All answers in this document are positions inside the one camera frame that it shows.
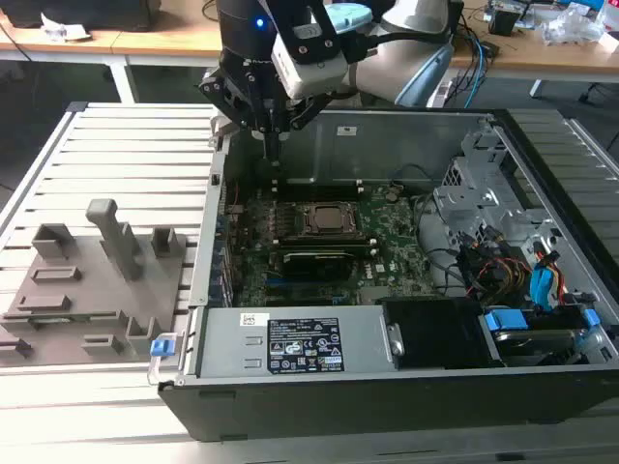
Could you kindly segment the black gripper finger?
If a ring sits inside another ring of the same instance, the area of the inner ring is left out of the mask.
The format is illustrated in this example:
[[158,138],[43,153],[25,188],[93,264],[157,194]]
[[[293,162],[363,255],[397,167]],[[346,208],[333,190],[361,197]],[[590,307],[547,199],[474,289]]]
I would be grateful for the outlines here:
[[320,94],[294,102],[289,98],[275,99],[273,108],[273,165],[280,164],[282,141],[291,131],[298,131],[326,108],[332,97]]
[[274,128],[256,79],[247,79],[239,90],[230,79],[203,79],[197,89],[224,116],[242,130],[257,133],[264,157],[274,162]]

